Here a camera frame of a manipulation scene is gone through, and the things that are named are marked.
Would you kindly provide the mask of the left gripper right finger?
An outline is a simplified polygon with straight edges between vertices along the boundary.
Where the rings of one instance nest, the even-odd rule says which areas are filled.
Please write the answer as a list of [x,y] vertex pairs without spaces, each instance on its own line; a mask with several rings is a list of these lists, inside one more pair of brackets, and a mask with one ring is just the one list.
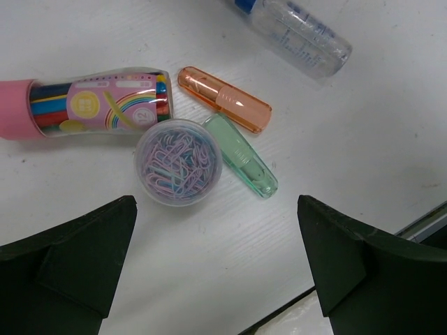
[[298,221],[334,334],[445,334],[446,249],[357,221],[310,195]]

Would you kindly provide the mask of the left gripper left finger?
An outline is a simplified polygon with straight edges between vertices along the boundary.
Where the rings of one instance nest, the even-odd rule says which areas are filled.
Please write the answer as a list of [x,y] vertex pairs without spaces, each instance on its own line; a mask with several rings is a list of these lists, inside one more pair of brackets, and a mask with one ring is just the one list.
[[1,333],[98,334],[136,217],[135,198],[125,195],[1,246]]

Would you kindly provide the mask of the clear jar of paperclips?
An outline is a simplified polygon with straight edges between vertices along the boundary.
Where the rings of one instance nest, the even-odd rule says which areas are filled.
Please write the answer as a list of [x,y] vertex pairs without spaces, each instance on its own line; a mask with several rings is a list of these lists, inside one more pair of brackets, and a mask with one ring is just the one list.
[[140,185],[151,199],[171,207],[186,207],[207,197],[222,167],[214,137],[186,119],[151,127],[135,149],[134,168]]

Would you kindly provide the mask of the pink capped marker tube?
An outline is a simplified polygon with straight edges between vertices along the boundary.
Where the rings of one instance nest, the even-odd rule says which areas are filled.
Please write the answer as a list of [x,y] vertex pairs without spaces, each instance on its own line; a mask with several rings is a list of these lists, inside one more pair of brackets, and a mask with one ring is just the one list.
[[1,82],[1,138],[139,134],[173,118],[170,76],[120,68],[63,80]]

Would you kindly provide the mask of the clear bottle blue cap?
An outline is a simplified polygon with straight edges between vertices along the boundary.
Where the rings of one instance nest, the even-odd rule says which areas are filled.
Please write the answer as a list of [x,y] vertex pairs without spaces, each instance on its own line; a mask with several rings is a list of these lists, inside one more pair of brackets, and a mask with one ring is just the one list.
[[352,45],[295,1],[227,1],[287,62],[315,80],[332,77]]

